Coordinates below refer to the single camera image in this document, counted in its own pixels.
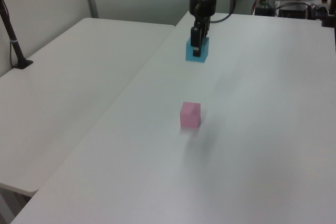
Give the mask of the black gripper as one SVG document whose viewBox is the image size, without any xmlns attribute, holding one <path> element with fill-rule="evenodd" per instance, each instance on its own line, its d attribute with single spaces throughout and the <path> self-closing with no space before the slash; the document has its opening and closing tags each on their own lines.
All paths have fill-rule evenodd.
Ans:
<svg viewBox="0 0 336 224">
<path fill-rule="evenodd" d="M 216 12 L 216 2 L 217 0 L 189 1 L 189 13 L 195 18 L 190 37 L 194 57 L 201 56 L 202 37 L 207 37 L 211 17 Z"/>
</svg>

